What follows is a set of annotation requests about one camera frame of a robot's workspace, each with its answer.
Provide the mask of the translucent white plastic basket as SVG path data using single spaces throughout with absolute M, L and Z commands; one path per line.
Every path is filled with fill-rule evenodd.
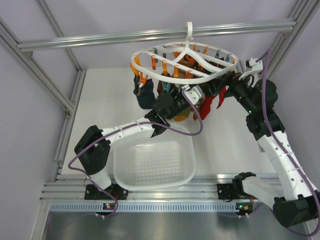
M 128 191 L 177 187 L 195 175 L 197 163 L 190 131 L 172 124 L 177 130 L 135 140 L 113 151 L 113 175 Z

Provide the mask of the white round clip hanger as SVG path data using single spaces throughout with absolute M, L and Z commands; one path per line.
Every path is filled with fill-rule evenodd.
M 129 66 L 139 78 L 138 87 L 144 87 L 149 77 L 177 85 L 202 84 L 237 67 L 239 58 L 232 52 L 192 40 L 193 23 L 188 22 L 184 41 L 136 51 Z

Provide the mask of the teal clothes peg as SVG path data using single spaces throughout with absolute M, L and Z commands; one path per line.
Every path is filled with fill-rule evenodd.
M 172 84 L 169 82 L 162 82 L 162 89 L 164 93 L 170 93 L 172 91 Z

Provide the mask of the orange clothes peg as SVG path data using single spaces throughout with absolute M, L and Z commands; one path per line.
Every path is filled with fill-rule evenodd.
M 170 74 L 168 73 L 168 66 L 167 66 L 167 61 L 162 60 L 162 73 L 164 76 L 169 76 Z

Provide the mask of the olive striped sock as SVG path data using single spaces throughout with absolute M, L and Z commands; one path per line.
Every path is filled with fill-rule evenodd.
M 204 72 L 204 68 L 199 65 L 196 60 L 194 58 L 192 58 L 191 56 L 189 55 L 185 55 L 179 62 L 179 64 L 181 65 L 184 65 L 188 68 L 191 68 L 191 69 L 194 69 L 194 70 L 197 70 L 197 71 L 200 71 L 200 72 Z M 195 75 L 192 75 L 186 71 L 183 71 L 179 68 L 176 68 L 174 67 L 174 70 L 173 70 L 173 77 L 174 78 L 179 78 L 179 79 L 194 79 L 194 78 L 197 78 L 197 76 Z M 203 98 L 197 105 L 196 105 L 196 108 L 198 110 L 198 112 L 200 112 L 200 107 L 203 103 L 203 101 L 205 100 L 205 98 Z M 194 112 L 194 110 L 189 107 L 187 110 L 185 110 L 183 113 L 181 113 L 180 115 L 177 115 L 176 117 L 173 118 L 174 121 L 176 122 L 182 122 L 182 121 L 185 121 L 191 112 Z

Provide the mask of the red santa sock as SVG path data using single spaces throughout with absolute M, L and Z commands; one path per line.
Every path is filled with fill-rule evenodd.
M 218 94 L 218 97 L 219 97 L 219 101 L 218 101 L 218 105 L 217 105 L 217 109 L 219 109 L 221 106 L 222 106 L 222 104 L 223 104 L 223 102 L 224 102 L 224 100 L 225 100 L 225 93 L 227 92 L 227 87 L 226 86 L 224 86 L 221 90 L 220 90 L 220 92 L 219 92 L 219 94 Z

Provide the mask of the navy blue sock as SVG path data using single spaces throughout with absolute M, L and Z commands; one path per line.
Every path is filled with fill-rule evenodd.
M 139 88 L 139 77 L 135 76 L 133 82 L 133 94 L 136 96 L 139 107 L 143 110 L 151 110 L 156 101 L 153 80 L 151 78 L 147 79 L 145 85 L 141 88 Z

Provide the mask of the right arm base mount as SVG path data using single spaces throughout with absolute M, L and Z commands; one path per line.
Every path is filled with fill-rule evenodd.
M 252 172 L 241 172 L 236 175 L 231 183 L 218 183 L 217 193 L 218 199 L 225 202 L 231 202 L 238 199 L 249 199 L 250 195 L 244 192 L 243 180 L 249 177 L 256 177 L 257 175 Z

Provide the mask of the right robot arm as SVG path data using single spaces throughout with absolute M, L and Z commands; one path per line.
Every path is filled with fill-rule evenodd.
M 263 182 L 252 172 L 242 172 L 232 179 L 238 198 L 253 196 L 267 205 L 285 228 L 320 217 L 320 192 L 307 178 L 297 160 L 280 118 L 274 111 L 278 99 L 276 85 L 260 79 L 254 86 L 237 73 L 219 78 L 218 92 L 233 97 L 247 111 L 246 125 L 261 151 L 277 173 L 281 189 Z

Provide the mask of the brown sock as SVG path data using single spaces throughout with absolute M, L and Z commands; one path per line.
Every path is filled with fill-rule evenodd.
M 157 93 L 161 95 L 163 93 L 171 93 L 174 89 L 176 89 L 176 86 L 173 83 L 159 80 L 156 90 L 157 90 Z

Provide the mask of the aluminium top rail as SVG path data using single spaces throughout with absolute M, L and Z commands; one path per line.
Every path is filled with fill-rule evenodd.
M 172 29 L 157 29 L 131 32 L 117 32 L 98 35 L 57 37 L 25 40 L 17 44 L 23 52 L 52 49 L 80 48 L 124 43 L 153 42 L 160 40 L 215 37 L 224 35 L 254 34 L 268 32 L 291 32 L 297 24 L 293 18 L 263 20 L 247 23 L 194 26 Z

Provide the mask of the plain red sock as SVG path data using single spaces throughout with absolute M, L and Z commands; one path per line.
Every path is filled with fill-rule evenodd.
M 206 96 L 204 98 L 203 103 L 200 106 L 199 115 L 200 119 L 203 121 L 208 114 L 211 112 L 211 104 L 213 100 L 215 99 L 215 96 Z

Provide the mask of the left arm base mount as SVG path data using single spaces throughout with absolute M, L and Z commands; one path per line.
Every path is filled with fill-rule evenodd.
M 128 196 L 128 190 L 122 188 L 118 184 L 112 184 L 105 189 L 107 193 L 112 195 L 116 200 L 126 200 Z M 85 200 L 111 200 L 112 198 L 98 190 L 93 184 L 88 184 L 85 188 L 84 194 Z

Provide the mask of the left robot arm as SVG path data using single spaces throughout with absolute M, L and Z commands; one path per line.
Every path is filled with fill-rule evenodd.
M 199 121 L 203 121 L 197 106 L 216 96 L 222 103 L 225 92 L 226 87 L 219 86 L 215 80 L 194 86 L 184 85 L 180 89 L 162 92 L 146 102 L 144 108 L 149 112 L 136 121 L 104 129 L 97 125 L 90 126 L 74 147 L 75 158 L 82 165 L 81 172 L 91 181 L 97 195 L 103 199 L 109 198 L 113 194 L 113 186 L 106 167 L 112 150 L 134 141 L 157 137 L 166 130 L 187 135 L 172 128 L 169 121 L 189 108 Z

